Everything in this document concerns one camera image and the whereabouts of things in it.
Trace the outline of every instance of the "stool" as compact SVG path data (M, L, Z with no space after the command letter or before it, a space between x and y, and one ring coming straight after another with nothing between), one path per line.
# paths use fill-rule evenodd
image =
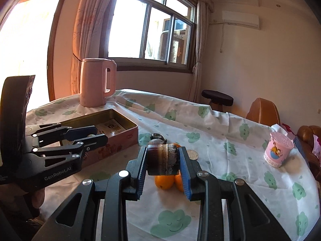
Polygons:
M211 91L211 90L203 90L202 96L204 98L210 99L210 106L214 110L215 106L213 104L217 104L217 110L223 112L223 105L224 106L232 106L233 105L233 98L229 95L226 95L222 92Z

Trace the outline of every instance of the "kettle handle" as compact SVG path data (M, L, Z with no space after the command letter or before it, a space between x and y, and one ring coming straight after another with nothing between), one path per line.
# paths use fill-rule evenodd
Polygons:
M110 89L106 89L107 87L107 69L110 69ZM103 61L102 65L102 70L103 73L105 72L105 75L103 77L105 78L105 82L103 82L103 94L104 97L111 96L115 93L116 91L116 71L117 71L117 65L115 61L113 60L105 60Z

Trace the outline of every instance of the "air conditioner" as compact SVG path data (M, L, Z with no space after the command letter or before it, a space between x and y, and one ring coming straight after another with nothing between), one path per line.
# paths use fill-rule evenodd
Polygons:
M255 14L223 11L222 19L226 24L260 29L259 17Z

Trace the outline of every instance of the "blue gripper pad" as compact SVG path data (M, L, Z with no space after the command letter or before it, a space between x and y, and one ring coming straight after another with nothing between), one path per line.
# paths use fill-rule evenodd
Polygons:
M184 194L188 200L191 200L192 198L191 176L187 165L187 162L190 162L190 160L185 147L179 148L179 159L180 159L180 172L181 172L181 177L183 181Z
M143 157L142 160L142 166L137 178L137 196L138 199L142 195L142 189L144 188L144 182L145 182L145 177L146 177L146 169L147 169L147 164L146 164L146 156Z

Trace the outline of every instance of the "beige wall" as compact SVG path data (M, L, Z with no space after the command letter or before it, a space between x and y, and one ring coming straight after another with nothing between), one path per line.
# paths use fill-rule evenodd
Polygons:
M65 0L58 22L54 50L54 87L56 99L71 94L73 27L80 0ZM98 57L100 29L92 38L89 57ZM191 74L167 71L119 71L117 89L136 89L186 99Z
M216 4L211 18L222 11L253 13L260 30L210 25L203 59L202 90L234 98L232 113L246 116L251 103L262 97L273 101L281 121L296 132L301 125L321 125L321 29L316 19L281 9Z

